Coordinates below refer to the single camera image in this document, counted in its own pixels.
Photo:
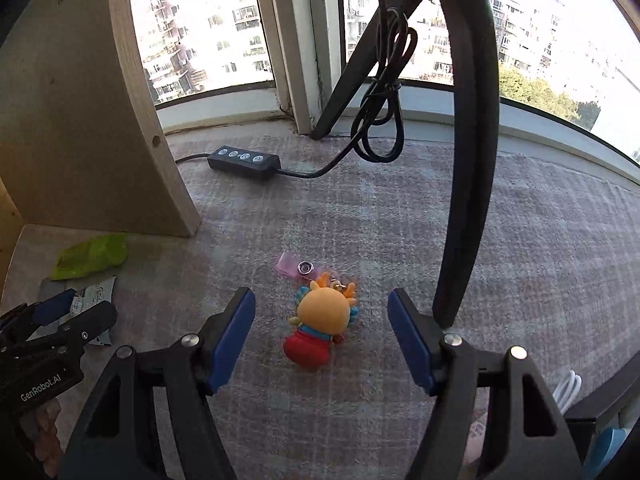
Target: tree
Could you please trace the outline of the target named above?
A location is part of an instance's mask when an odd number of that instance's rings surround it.
[[[582,126],[585,130],[591,131],[600,114],[600,106],[596,101],[578,103],[578,114],[580,117],[575,123],[578,124],[578,126]]]
[[[516,68],[507,68],[502,63],[498,65],[500,81],[500,95],[513,99],[567,121],[576,122],[578,103],[573,101],[565,92],[556,94],[544,79],[529,80]]]

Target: red toy body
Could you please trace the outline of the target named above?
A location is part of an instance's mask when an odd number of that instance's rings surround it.
[[[284,340],[284,353],[305,368],[318,368],[329,362],[330,340],[320,339],[297,329]]]

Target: window glass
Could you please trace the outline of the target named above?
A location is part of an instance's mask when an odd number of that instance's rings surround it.
[[[131,0],[131,10],[155,104],[273,80],[257,0]]]
[[[488,0],[500,94],[571,121],[640,162],[640,45],[612,0]],[[378,0],[344,0],[347,60]],[[453,84],[439,0],[409,18],[418,46],[402,78]]]

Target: wooden board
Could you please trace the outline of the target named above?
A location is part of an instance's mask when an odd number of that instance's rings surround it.
[[[194,234],[129,0],[31,0],[0,48],[0,178],[25,222]]]
[[[0,180],[0,299],[15,245],[24,221]]]

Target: black cable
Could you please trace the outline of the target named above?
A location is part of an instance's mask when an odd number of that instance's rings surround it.
[[[180,164],[181,162],[186,162],[187,160],[193,160],[194,158],[207,158],[210,153],[196,153],[195,155],[184,156],[183,158],[179,158],[175,161],[176,164]]]
[[[404,147],[404,124],[402,122],[402,108],[400,107],[400,83],[398,78],[402,70],[409,63],[418,44],[418,33],[409,27],[406,16],[397,9],[386,8],[386,0],[378,0],[378,29],[376,38],[376,59],[378,70],[372,83],[367,88],[362,100],[360,110],[356,114],[351,125],[351,140],[344,149],[336,155],[320,170],[312,173],[299,173],[297,171],[276,170],[277,173],[297,178],[318,178],[331,171],[345,156],[354,150],[358,156],[368,162],[393,162],[402,153]],[[385,102],[388,103],[386,115],[377,119]],[[381,126],[391,119],[396,123],[396,138],[394,145],[388,153],[379,155],[373,151],[369,144],[369,129],[372,126]],[[209,153],[198,153],[185,156],[175,161],[176,164],[193,158],[209,156]]]

